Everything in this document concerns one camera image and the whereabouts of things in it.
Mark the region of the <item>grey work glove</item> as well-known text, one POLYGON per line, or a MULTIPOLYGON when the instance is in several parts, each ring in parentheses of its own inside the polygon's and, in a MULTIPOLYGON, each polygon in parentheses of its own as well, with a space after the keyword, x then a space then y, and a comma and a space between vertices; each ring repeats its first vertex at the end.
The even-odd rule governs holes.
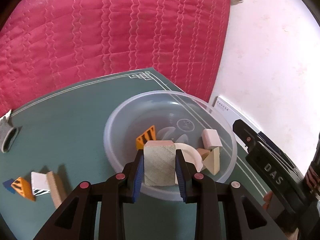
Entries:
POLYGON ((6 116, 1 118, 0 143, 1 152, 8 153, 21 128, 12 126, 6 116))

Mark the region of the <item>blue wedge block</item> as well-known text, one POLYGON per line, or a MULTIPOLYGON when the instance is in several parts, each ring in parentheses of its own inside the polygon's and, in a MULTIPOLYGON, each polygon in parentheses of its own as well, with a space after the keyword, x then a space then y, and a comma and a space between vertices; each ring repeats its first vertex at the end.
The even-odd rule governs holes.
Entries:
POLYGON ((5 188, 6 190, 8 190, 9 192, 11 192, 12 194, 15 194, 16 191, 15 191, 15 189, 11 186, 11 184, 12 184, 13 182, 14 182, 13 179, 9 179, 9 180, 4 181, 2 184, 3 184, 3 186, 4 186, 4 188, 5 188))

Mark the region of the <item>white striped triangle block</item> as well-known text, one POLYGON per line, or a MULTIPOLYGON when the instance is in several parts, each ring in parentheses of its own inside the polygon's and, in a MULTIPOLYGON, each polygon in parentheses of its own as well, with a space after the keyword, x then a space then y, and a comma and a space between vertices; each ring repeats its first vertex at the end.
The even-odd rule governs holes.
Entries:
POLYGON ((31 189, 35 197, 50 193, 47 175, 39 172, 31 172, 31 189))

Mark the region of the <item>clear plastic bowl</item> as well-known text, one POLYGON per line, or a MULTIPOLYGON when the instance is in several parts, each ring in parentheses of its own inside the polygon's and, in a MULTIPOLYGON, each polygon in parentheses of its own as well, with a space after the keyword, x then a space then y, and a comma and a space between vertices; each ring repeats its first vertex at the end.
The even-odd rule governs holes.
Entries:
POLYGON ((225 118, 212 106, 189 94, 157 90, 138 94, 121 103, 110 115, 104 129, 104 149, 115 172, 134 161, 136 137, 154 126, 158 140, 172 140, 203 147, 204 129, 217 131, 222 148, 220 171, 211 176, 224 183, 236 165, 236 139, 225 118))

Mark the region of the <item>light wood wedge block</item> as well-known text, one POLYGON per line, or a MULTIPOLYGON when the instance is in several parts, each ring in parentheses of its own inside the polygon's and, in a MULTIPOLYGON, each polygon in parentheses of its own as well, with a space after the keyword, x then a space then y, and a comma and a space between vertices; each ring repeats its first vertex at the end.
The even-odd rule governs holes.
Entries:
POLYGON ((212 175, 217 175, 220 171, 220 148, 216 147, 202 155, 202 163, 212 175))

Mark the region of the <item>white power adapter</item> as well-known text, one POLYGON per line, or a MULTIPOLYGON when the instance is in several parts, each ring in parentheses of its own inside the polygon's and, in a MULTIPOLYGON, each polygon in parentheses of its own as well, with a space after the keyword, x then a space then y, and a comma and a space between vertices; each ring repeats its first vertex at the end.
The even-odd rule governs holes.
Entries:
POLYGON ((222 142, 215 129, 204 129, 201 134, 204 149, 213 150, 222 147, 222 142))

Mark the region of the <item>orange striped wedge block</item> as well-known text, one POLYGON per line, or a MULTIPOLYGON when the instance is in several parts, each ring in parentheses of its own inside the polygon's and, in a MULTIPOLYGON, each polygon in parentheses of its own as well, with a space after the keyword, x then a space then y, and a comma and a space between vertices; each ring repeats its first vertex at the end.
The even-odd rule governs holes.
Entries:
POLYGON ((22 177, 18 177, 11 183, 11 187, 23 198, 35 201, 31 185, 22 177))

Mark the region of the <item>brown wooden rectangular block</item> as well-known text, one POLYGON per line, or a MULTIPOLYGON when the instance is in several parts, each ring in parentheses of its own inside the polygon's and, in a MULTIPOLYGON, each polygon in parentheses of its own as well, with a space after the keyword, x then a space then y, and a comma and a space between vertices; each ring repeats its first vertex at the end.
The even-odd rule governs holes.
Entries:
POLYGON ((67 198, 67 194, 63 186, 62 180, 57 174, 55 174, 53 171, 50 171, 46 174, 46 176, 47 176, 47 184, 50 189, 50 195, 51 195, 53 204, 57 209, 62 204, 62 202, 67 198))

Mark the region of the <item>red quilted bedspread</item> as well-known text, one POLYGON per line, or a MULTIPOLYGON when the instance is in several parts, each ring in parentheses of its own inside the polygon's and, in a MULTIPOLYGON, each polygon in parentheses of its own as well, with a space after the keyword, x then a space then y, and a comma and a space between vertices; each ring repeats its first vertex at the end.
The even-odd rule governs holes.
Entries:
POLYGON ((153 67, 209 100, 231 0, 21 0, 1 29, 1 113, 76 82, 153 67))

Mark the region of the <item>cream wooden block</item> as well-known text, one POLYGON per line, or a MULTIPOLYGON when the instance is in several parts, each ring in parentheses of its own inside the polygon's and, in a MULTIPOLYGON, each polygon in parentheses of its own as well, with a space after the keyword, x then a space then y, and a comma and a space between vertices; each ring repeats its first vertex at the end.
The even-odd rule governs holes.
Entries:
POLYGON ((171 140, 150 140, 144 145, 144 184, 175 185, 176 146, 171 140))

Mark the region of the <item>orange black striped wedge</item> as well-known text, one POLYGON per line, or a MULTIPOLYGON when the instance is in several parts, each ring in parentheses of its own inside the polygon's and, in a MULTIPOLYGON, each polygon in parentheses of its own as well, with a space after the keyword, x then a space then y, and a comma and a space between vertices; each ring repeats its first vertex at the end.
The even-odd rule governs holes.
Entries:
POLYGON ((144 145, 150 140, 156 140, 156 129, 154 125, 149 127, 143 134, 136 137, 136 149, 143 149, 144 145))

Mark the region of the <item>white tape roll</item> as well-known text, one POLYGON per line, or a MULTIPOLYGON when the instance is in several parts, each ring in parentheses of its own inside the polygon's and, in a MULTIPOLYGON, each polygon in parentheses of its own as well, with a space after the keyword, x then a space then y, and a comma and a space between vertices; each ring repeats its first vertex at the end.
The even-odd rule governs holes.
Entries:
POLYGON ((199 152, 192 146, 184 143, 175 143, 176 149, 181 150, 186 162, 194 164, 196 170, 200 172, 203 168, 203 162, 199 152))

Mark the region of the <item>white paper sheet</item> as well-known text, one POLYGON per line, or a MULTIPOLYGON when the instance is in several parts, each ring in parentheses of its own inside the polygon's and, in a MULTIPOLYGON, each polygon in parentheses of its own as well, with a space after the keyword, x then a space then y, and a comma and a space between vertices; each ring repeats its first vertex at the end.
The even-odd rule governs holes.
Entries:
POLYGON ((10 109, 5 115, 1 117, 1 119, 9 120, 11 116, 12 110, 10 109))

